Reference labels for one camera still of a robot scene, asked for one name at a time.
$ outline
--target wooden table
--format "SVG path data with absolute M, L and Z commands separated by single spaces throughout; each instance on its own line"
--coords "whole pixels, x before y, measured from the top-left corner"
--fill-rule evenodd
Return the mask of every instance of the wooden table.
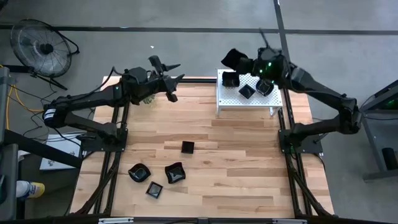
M 118 80 L 112 77 L 107 85 Z M 268 109 L 240 108 L 222 110 L 216 118 L 215 84 L 182 83 L 175 94 L 176 103 L 160 93 L 150 105 L 130 106 L 129 137 L 119 166 L 112 216 L 293 217 L 286 163 L 277 141 L 278 117 L 271 118 Z M 311 123 L 307 96 L 291 93 L 290 99 L 295 121 Z M 99 107 L 94 120 L 110 122 L 112 112 L 110 107 Z M 182 141 L 195 142 L 192 155 L 180 152 Z M 83 162 L 71 212 L 97 187 L 103 157 L 104 153 L 96 152 Z M 302 157 L 308 187 L 333 213 L 319 158 Z M 152 172 L 143 183 L 134 182 L 127 173 L 139 162 Z M 182 162 L 187 178 L 168 184 L 164 167 L 174 162 Z M 157 200 L 145 194 L 151 181 L 164 186 Z M 303 208 L 301 191 L 298 194 Z

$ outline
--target pegboard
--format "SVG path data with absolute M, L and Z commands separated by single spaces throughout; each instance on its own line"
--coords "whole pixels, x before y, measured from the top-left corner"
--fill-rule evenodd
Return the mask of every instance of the pegboard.
M 248 84 L 251 88 L 256 89 L 256 83 L 259 77 L 252 77 L 249 73 L 240 75 L 239 87 L 223 86 L 223 72 L 233 72 L 229 69 L 218 69 L 217 74 L 217 103 L 218 106 L 247 106 L 247 107 L 282 107 L 282 96 L 278 86 L 275 85 L 273 91 L 268 96 L 263 96 L 256 91 L 249 99 L 246 99 L 239 90 Z

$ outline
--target small black bowl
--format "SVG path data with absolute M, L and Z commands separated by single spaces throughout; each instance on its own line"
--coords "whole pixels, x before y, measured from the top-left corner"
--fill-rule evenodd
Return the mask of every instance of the small black bowl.
M 239 74 L 237 72 L 223 72 L 223 86 L 239 87 Z
M 144 164 L 136 164 L 129 169 L 129 175 L 133 181 L 141 183 L 150 176 L 150 171 Z
M 160 184 L 156 184 L 155 182 L 152 181 L 149 184 L 146 194 L 157 199 L 159 197 L 162 189 L 163 189 L 163 186 L 161 186 Z
M 242 87 L 242 89 L 239 90 L 239 92 L 246 97 L 246 99 L 249 99 L 256 91 L 246 84 L 244 87 Z
M 261 93 L 261 95 L 268 96 L 274 90 L 274 84 L 268 84 L 262 80 L 259 80 L 256 83 L 256 89 L 259 93 Z
M 173 165 L 164 167 L 164 171 L 166 172 L 167 180 L 169 184 L 177 183 L 180 180 L 185 179 L 185 171 L 182 168 L 181 162 L 176 162 Z
M 193 154 L 193 147 L 194 147 L 194 145 L 195 145 L 194 142 L 182 141 L 181 152 L 182 152 L 182 153 Z

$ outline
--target gray floor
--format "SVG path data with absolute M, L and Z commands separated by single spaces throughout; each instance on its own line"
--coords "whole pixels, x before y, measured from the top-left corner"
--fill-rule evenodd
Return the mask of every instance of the gray floor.
M 397 30 L 395 0 L 279 0 L 286 29 Z M 22 18 L 61 26 L 267 28 L 277 29 L 273 0 L 12 0 L 0 22 Z M 250 57 L 262 45 L 258 34 L 186 32 L 62 32 L 81 47 L 69 72 L 58 80 L 69 87 L 57 94 L 75 95 L 101 83 L 115 65 L 118 70 L 144 66 L 157 54 L 165 63 L 181 63 L 174 72 L 189 76 L 215 76 L 220 60 L 230 48 Z M 271 45 L 280 46 L 279 34 L 267 34 Z M 369 95 L 397 79 L 398 35 L 287 35 L 291 60 L 328 87 L 356 97 L 361 104 Z M 0 63 L 18 63 L 9 46 L 9 30 L 0 30 Z M 39 96 L 49 86 L 23 74 L 15 74 L 18 87 Z M 32 108 L 40 102 L 21 94 Z M 310 98 L 316 118 L 331 118 L 336 111 Z M 11 103 L 11 129 L 23 133 L 34 127 L 31 114 Z M 89 111 L 82 111 L 87 116 Z M 38 136 L 46 129 L 33 131 Z M 377 171 L 364 131 L 352 136 L 329 134 L 323 141 L 326 176 L 335 213 L 341 217 L 397 222 L 398 180 L 365 184 L 363 174 Z M 55 176 L 54 173 L 37 174 Z M 70 172 L 73 185 L 76 174 Z M 54 193 L 36 204 L 53 208 L 53 215 L 67 209 L 67 200 L 54 201 Z M 51 210 L 33 206 L 30 215 L 44 217 Z

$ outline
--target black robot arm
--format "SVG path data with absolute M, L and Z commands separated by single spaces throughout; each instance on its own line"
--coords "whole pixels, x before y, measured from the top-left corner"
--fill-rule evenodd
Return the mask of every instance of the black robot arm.
M 157 56 L 149 58 L 155 67 L 148 77 L 141 67 L 125 70 L 117 84 L 107 86 L 104 90 L 76 96 L 60 96 L 50 104 L 44 105 L 43 120 L 50 128 L 71 126 L 97 134 L 104 142 L 118 142 L 120 132 L 114 123 L 97 123 L 90 119 L 74 115 L 72 111 L 97 106 L 123 107 L 129 101 L 139 105 L 140 101 L 156 93 L 165 92 L 171 102 L 176 102 L 173 94 L 183 75 L 171 78 L 163 72 L 179 65 L 166 66 L 160 63 Z
M 281 50 L 272 49 L 269 46 L 260 48 L 257 59 L 250 59 L 245 54 L 232 49 L 221 63 L 239 74 L 250 73 L 252 76 L 259 77 L 268 85 L 276 84 L 279 88 L 306 93 L 338 111 L 338 116 L 333 119 L 307 125 L 296 123 L 291 130 L 284 132 L 285 147 L 301 146 L 302 141 L 308 136 L 333 131 L 354 134 L 360 129 L 361 113 L 356 99 L 348 98 L 345 94 L 337 93 L 318 83 L 304 69 L 288 62 Z

